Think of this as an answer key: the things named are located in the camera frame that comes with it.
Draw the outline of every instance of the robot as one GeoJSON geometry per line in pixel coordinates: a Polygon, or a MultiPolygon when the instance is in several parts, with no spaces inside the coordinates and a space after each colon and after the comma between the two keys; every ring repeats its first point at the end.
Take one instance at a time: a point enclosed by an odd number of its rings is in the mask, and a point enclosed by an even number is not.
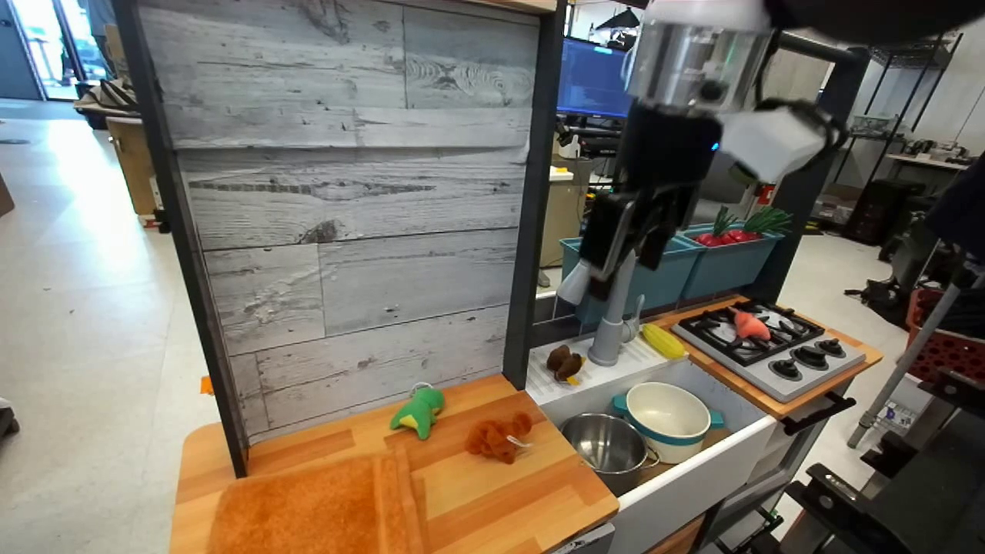
{"type": "Polygon", "coordinates": [[[627,75],[634,105],[613,194],[590,210],[579,265],[557,292],[579,305],[590,280],[611,290],[588,358],[615,367],[630,273],[636,265],[658,265],[717,155],[759,181],[778,184],[842,145],[819,108],[755,105],[751,92],[778,30],[907,43],[983,12],[985,0],[651,0],[627,75]]]}

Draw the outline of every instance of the concrete floor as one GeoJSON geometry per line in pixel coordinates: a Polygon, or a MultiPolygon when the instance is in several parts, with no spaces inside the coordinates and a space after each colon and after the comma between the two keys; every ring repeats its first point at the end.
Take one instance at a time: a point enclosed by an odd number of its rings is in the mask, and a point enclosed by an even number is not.
{"type": "MultiPolygon", "coordinates": [[[[0,215],[0,397],[22,419],[0,444],[0,550],[165,550],[182,438],[217,422],[174,240],[134,215],[106,135],[67,109],[0,113],[18,202],[0,215]]],[[[886,351],[849,390],[863,406],[906,334],[843,290],[886,272],[869,246],[808,237],[784,287],[788,305],[886,351]]],[[[871,471],[843,439],[863,406],[809,459],[857,487],[871,471]]]]}

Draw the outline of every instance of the white cabinet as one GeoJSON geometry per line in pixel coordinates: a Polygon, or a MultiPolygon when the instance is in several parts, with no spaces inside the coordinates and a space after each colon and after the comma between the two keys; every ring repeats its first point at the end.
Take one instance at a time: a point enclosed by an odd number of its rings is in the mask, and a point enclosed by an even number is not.
{"type": "Polygon", "coordinates": [[[543,404],[557,423],[576,412],[604,412],[613,394],[651,378],[680,384],[727,414],[731,438],[618,494],[618,514],[613,517],[615,535],[611,539],[613,554],[647,550],[734,494],[755,471],[764,471],[762,459],[773,454],[771,439],[781,434],[773,414],[734,394],[702,367],[689,361],[667,363],[643,340],[630,340],[618,367],[588,363],[579,388],[550,382],[543,370],[548,355],[550,346],[530,355],[528,394],[543,404]]]}

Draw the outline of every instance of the metal rack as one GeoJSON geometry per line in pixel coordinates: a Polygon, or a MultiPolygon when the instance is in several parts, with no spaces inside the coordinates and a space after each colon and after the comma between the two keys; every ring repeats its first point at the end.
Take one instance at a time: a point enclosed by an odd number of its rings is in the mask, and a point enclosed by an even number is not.
{"type": "Polygon", "coordinates": [[[919,100],[919,92],[922,92],[923,80],[932,75],[932,85],[931,85],[928,98],[922,100],[913,123],[907,125],[912,132],[922,125],[922,120],[923,120],[923,113],[928,113],[928,105],[931,105],[936,85],[942,82],[942,76],[944,76],[944,71],[949,71],[959,46],[962,46],[962,40],[964,40],[964,35],[953,35],[953,36],[936,36],[932,43],[922,43],[922,46],[900,46],[900,50],[876,50],[876,52],[871,52],[876,61],[884,61],[884,71],[880,71],[880,76],[877,76],[877,82],[876,82],[871,98],[866,100],[863,118],[869,118],[871,108],[876,108],[876,100],[880,98],[880,88],[884,88],[886,75],[893,71],[893,64],[900,67],[900,64],[919,61],[919,64],[922,64],[922,75],[919,75],[919,82],[912,85],[902,109],[895,113],[895,123],[893,123],[891,132],[849,132],[847,148],[843,148],[843,155],[842,155],[842,164],[839,164],[833,174],[828,177],[828,184],[839,184],[839,181],[842,181],[843,165],[849,164],[849,158],[852,158],[852,149],[857,149],[858,140],[880,140],[880,155],[877,155],[877,160],[876,160],[866,184],[880,173],[880,165],[884,165],[884,160],[886,160],[886,155],[891,155],[900,128],[906,125],[906,113],[907,113],[907,109],[913,108],[913,100],[919,100]]]}

